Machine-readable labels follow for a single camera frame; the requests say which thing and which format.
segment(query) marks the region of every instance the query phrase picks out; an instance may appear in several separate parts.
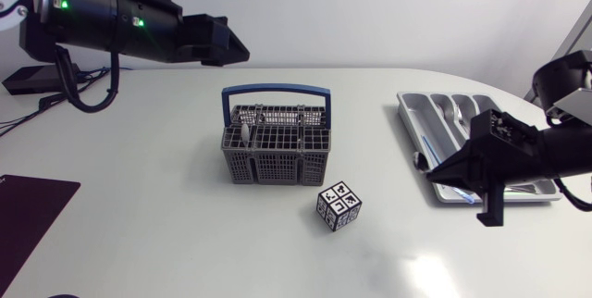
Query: blue handle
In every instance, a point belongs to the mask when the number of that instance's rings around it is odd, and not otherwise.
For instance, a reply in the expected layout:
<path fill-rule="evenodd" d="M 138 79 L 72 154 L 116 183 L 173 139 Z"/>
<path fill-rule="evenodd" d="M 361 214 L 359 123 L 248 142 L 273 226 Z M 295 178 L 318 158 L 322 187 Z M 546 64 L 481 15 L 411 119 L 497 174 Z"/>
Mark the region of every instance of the blue handle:
<path fill-rule="evenodd" d="M 331 129 L 331 91 L 329 89 L 320 88 L 309 85 L 299 84 L 247 84 L 237 85 L 224 88 L 222 90 L 222 109 L 224 110 L 224 125 L 230 126 L 230 102 L 229 97 L 233 94 L 253 93 L 253 92 L 291 92 L 320 95 L 325 97 L 325 110 L 327 112 L 327 129 Z"/>

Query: white wall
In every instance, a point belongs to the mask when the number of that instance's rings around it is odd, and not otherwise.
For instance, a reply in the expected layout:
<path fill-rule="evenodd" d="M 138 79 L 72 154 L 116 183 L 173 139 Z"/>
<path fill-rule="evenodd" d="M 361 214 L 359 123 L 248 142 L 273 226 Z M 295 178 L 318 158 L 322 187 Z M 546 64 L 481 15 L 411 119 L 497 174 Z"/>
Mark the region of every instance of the white wall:
<path fill-rule="evenodd" d="M 229 17 L 251 51 L 251 61 L 237 68 L 425 68 L 522 96 L 589 0 L 174 1 L 185 14 Z M 86 69 L 108 63 L 107 53 L 70 51 Z M 30 64 L 35 62 L 18 47 L 18 31 L 0 32 L 0 78 Z M 122 66 L 199 65 L 125 57 Z"/>

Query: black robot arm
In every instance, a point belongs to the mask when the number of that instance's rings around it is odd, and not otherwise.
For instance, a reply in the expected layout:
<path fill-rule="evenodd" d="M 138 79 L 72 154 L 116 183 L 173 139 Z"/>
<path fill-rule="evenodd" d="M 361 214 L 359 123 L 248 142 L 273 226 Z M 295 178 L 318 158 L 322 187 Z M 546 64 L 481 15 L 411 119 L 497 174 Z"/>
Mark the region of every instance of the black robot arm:
<path fill-rule="evenodd" d="M 66 98 L 89 113 L 107 107 L 117 94 L 119 54 L 166 63 L 201 61 L 217 67 L 247 61 L 250 56 L 228 27 L 227 18 L 183 17 L 182 8 L 171 0 L 26 2 L 36 12 L 20 25 L 20 46 L 36 60 L 56 62 Z M 56 43 L 111 53 L 112 86 L 100 105 L 87 106 L 79 99 L 74 76 L 68 74 L 68 51 L 56 48 Z"/>
<path fill-rule="evenodd" d="M 573 205 L 592 211 L 591 204 L 561 182 L 563 177 L 592 172 L 592 127 L 553 106 L 575 90 L 589 89 L 591 64 L 590 52 L 577 52 L 536 73 L 533 87 L 548 112 L 550 128 L 537 130 L 508 113 L 483 112 L 471 120 L 470 139 L 462 149 L 428 171 L 426 178 L 479 195 L 484 209 L 477 218 L 485 226 L 503 225 L 506 185 L 536 180 L 554 180 Z M 554 118 L 560 123 L 552 123 Z M 418 163 L 426 160 L 419 158 L 416 165 L 421 167 Z"/>

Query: black and white cube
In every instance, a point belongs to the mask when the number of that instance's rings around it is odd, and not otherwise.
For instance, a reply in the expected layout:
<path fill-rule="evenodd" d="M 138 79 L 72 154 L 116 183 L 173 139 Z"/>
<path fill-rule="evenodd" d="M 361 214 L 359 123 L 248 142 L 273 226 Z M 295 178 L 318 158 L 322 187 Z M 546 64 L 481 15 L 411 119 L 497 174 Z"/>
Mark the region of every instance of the black and white cube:
<path fill-rule="evenodd" d="M 356 219 L 360 207 L 362 201 L 343 181 L 320 192 L 316 201 L 316 212 L 333 231 Z"/>

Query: black cable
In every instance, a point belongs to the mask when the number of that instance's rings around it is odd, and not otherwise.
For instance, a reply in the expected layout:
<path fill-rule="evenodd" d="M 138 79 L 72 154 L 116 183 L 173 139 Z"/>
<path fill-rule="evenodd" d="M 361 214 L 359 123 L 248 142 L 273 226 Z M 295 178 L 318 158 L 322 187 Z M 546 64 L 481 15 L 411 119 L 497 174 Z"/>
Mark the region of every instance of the black cable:
<path fill-rule="evenodd" d="M 79 96 L 78 86 L 74 71 L 72 69 L 72 63 L 68 50 L 56 46 L 55 47 L 55 65 L 57 66 L 57 73 L 59 79 L 62 82 L 62 87 L 66 98 L 76 108 L 85 113 L 96 113 L 107 108 L 117 95 L 117 89 L 119 88 L 119 54 L 111 53 L 111 87 L 107 90 L 107 97 L 98 105 L 88 106 L 84 104 Z"/>
<path fill-rule="evenodd" d="M 9 124 L 9 123 L 13 123 L 13 122 L 19 121 L 19 120 L 20 120 L 20 119 L 22 119 L 22 118 L 15 118 L 15 119 L 13 119 L 13 120 L 10 120 L 10 121 L 0 122 L 0 124 Z"/>
<path fill-rule="evenodd" d="M 109 70 L 111 70 L 111 68 L 109 68 L 109 67 L 102 67 L 102 68 L 98 68 L 98 69 L 91 70 L 91 71 L 81 71 L 81 72 L 78 72 L 76 74 L 76 76 L 79 79 L 83 79 L 84 81 L 89 81 L 89 80 L 91 80 L 93 78 L 93 74 L 95 74 L 95 73 L 97 73 L 99 71 L 109 71 Z M 132 68 L 119 67 L 119 70 L 133 70 L 133 69 Z"/>
<path fill-rule="evenodd" d="M 567 187 L 565 187 L 565 185 L 563 184 L 563 181 L 561 181 L 561 179 L 553 179 L 553 182 L 555 182 L 555 184 L 557 184 L 557 187 L 559 187 L 559 191 L 565 195 L 565 198 L 568 199 L 572 203 L 573 206 L 575 206 L 576 208 L 578 208 L 579 210 L 582 210 L 582 211 L 586 211 L 586 212 L 592 211 L 592 204 L 590 204 L 588 202 L 584 202 L 581 199 L 577 198 L 575 195 L 573 195 L 567 189 Z"/>
<path fill-rule="evenodd" d="M 553 118 L 550 116 L 547 116 L 547 124 L 549 125 L 549 127 L 554 128 L 554 127 L 559 127 L 561 125 L 561 123 L 555 123 L 553 122 Z"/>
<path fill-rule="evenodd" d="M 78 92 L 84 92 L 84 90 L 88 89 L 91 85 L 93 85 L 93 83 L 95 83 L 96 81 L 99 81 L 102 77 L 104 77 L 107 73 L 109 73 L 109 69 L 108 68 L 103 68 L 101 69 L 101 72 L 99 73 L 98 76 L 93 77 L 91 80 L 88 81 L 87 84 L 85 84 L 84 86 L 82 86 Z M 3 130 L 2 132 L 0 132 L 0 137 L 6 135 L 7 133 L 9 133 L 11 130 L 15 129 L 16 127 L 20 126 L 21 124 L 31 120 L 32 118 L 37 117 L 38 115 L 42 114 L 43 112 L 45 112 L 47 109 L 56 106 L 58 104 L 63 103 L 64 101 L 66 101 L 66 96 L 63 93 L 58 93 L 58 94 L 53 94 L 50 96 L 46 96 L 44 98 L 41 98 L 39 100 L 39 109 L 27 116 L 24 116 L 22 118 L 15 118 L 14 120 L 11 121 L 7 121 L 7 122 L 13 122 L 10 124 L 6 124 L 5 126 L 0 127 L 1 129 L 6 128 L 6 130 Z"/>

